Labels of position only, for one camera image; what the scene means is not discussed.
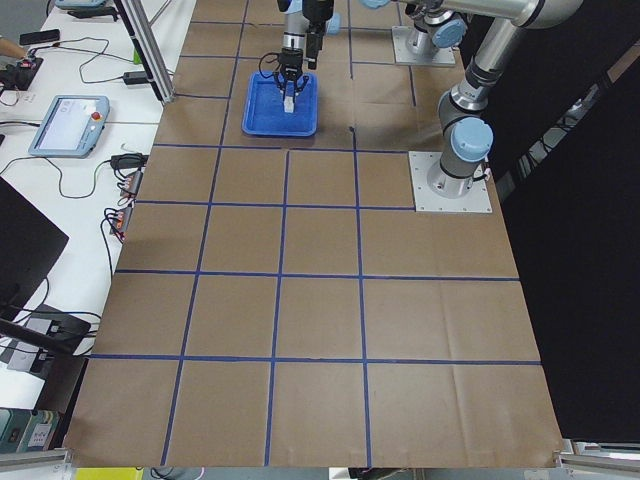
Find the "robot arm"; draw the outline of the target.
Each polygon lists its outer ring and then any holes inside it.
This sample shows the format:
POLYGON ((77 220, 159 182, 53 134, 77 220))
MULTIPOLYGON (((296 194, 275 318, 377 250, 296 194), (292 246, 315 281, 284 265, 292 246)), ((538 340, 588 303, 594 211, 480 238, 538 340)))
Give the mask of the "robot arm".
POLYGON ((466 67, 464 78, 444 93, 438 115, 444 136, 439 163, 427 174, 430 189, 441 197, 465 196, 487 160, 494 134, 481 119, 491 89, 528 29, 554 27, 570 18, 580 1, 412 1, 416 14, 453 11, 494 19, 480 47, 466 67))
MULTIPOLYGON (((274 82, 284 111, 292 113, 310 81, 308 72, 317 68, 324 38, 339 32, 340 15, 332 1, 279 1, 277 7, 284 15, 283 39, 278 51, 266 54, 276 67, 263 77, 274 82)), ((394 44, 412 58, 433 65, 440 63, 440 54, 459 45, 467 30, 461 14, 434 1, 408 1, 405 15, 413 26, 395 27, 394 44)))

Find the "person hand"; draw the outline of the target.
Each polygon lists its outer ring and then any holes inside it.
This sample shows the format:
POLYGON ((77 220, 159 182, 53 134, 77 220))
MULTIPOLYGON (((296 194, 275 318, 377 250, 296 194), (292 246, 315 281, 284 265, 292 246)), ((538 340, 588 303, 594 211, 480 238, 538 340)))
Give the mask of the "person hand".
POLYGON ((28 53, 20 45, 1 36, 0 37, 0 56, 20 60, 20 59, 26 58, 28 56, 28 53))

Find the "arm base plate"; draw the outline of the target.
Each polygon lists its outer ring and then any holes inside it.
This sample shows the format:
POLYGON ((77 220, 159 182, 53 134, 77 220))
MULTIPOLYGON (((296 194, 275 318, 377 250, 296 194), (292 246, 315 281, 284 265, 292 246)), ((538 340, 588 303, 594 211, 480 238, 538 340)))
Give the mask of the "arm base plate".
POLYGON ((448 176, 440 152, 409 151, 415 211, 436 214, 490 214, 493 209, 482 166, 467 179, 448 176))
POLYGON ((394 26, 391 32, 396 64, 445 68, 455 66, 453 49, 436 47, 427 33, 408 26, 394 26))

